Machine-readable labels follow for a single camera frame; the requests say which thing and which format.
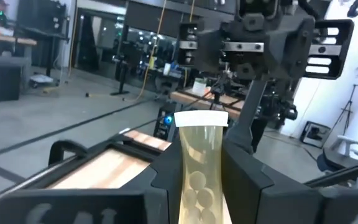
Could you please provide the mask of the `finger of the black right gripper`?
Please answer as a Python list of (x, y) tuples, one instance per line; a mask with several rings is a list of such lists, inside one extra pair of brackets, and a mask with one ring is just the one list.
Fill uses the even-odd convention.
[(305, 77), (326, 80), (339, 78), (344, 68), (353, 30), (354, 23), (350, 19), (317, 21)]
[(197, 23), (181, 23), (178, 34), (178, 63), (194, 64), (197, 49)]

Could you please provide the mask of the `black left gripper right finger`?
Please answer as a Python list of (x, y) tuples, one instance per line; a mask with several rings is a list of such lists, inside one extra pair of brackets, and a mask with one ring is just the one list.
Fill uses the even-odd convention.
[(358, 165), (301, 183), (225, 140), (222, 187), (232, 224), (358, 224)]

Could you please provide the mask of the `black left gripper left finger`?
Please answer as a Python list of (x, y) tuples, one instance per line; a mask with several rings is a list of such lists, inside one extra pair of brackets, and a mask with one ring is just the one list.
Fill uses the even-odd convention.
[(0, 224), (170, 224), (177, 222), (181, 146), (171, 144), (118, 189), (21, 190), (0, 200)]

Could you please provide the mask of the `white plastic container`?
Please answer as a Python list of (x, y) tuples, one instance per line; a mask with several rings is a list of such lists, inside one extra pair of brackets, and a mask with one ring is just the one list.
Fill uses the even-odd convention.
[(198, 96), (203, 96), (209, 91), (207, 82), (208, 81), (204, 78), (195, 78), (193, 87), (191, 89), (192, 92)]

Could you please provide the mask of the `black tripod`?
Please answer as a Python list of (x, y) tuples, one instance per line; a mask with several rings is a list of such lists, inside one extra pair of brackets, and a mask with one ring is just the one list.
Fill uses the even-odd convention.
[(341, 122), (341, 120), (343, 118), (345, 118), (345, 123), (344, 123), (344, 127), (343, 127), (343, 134), (346, 133), (348, 127), (349, 127), (349, 123), (350, 123), (350, 118), (351, 118), (351, 114), (352, 114), (352, 104), (353, 104), (353, 96), (354, 96), (354, 92), (356, 90), (356, 87), (358, 86), (358, 84), (353, 84), (352, 85), (352, 91), (351, 91), (351, 95), (347, 101), (347, 103), (345, 104), (345, 106), (343, 108), (341, 108), (341, 113), (339, 114), (339, 116), (337, 117), (334, 126), (331, 128), (329, 136), (331, 136), (332, 132), (335, 130), (336, 126)]

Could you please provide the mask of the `wooden workbench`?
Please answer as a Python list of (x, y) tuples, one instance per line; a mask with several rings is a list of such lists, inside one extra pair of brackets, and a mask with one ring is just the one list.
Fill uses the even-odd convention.
[(189, 88), (172, 92), (170, 99), (180, 105), (178, 110), (189, 110), (190, 108), (208, 110), (211, 107), (212, 110), (227, 111), (231, 119), (239, 117), (244, 104), (243, 99), (227, 95), (220, 96), (218, 103), (210, 98), (202, 99), (200, 96), (194, 95)]

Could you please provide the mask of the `black floor stand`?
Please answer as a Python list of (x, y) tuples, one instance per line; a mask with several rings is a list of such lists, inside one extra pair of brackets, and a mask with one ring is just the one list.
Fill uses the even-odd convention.
[(122, 58), (114, 59), (114, 61), (116, 62), (116, 65), (118, 66), (116, 71), (119, 71), (119, 88), (118, 88), (118, 91), (112, 92), (109, 95), (110, 96), (126, 95), (129, 93), (128, 91), (124, 90), (127, 63)]

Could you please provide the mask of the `black open floor case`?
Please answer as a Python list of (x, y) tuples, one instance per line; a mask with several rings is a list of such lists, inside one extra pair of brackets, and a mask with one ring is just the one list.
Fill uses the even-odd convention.
[(300, 141), (310, 146), (322, 148), (330, 133), (330, 127), (312, 121), (307, 121), (301, 133)]

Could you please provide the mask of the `gray office chair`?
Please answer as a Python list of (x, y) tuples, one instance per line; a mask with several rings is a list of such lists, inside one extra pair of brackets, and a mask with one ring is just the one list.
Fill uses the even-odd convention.
[[(330, 174), (358, 165), (358, 149), (354, 149), (353, 145), (358, 146), (358, 141), (339, 135), (335, 142), (329, 148), (323, 149), (323, 153), (317, 157), (318, 169)], [(358, 189), (358, 177), (342, 182), (341, 185)]]

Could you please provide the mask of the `black computer tower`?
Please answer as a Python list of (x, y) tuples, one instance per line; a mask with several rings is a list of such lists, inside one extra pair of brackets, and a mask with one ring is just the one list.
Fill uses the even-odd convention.
[(182, 104), (177, 102), (168, 102), (160, 107), (158, 111), (153, 137), (172, 141), (176, 135), (174, 122), (174, 113), (182, 108)]

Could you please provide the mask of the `wooden top desk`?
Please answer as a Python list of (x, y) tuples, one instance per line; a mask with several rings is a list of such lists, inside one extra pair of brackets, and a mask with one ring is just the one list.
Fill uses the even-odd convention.
[(21, 66), (26, 68), (32, 66), (32, 47), (37, 45), (35, 40), (0, 34), (0, 41), (12, 44), (22, 44), (25, 48), (23, 57), (0, 56), (0, 65)]

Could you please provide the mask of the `black aluminium rig frame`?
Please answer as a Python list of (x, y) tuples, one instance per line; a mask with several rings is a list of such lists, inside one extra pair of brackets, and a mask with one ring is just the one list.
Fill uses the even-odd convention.
[(16, 190), (42, 189), (56, 185), (80, 167), (108, 154), (151, 162), (169, 144), (169, 142), (138, 131), (118, 135), (88, 149), (74, 141), (57, 141), (50, 148), (48, 166), (22, 182), (3, 190), (0, 192), (0, 198)]

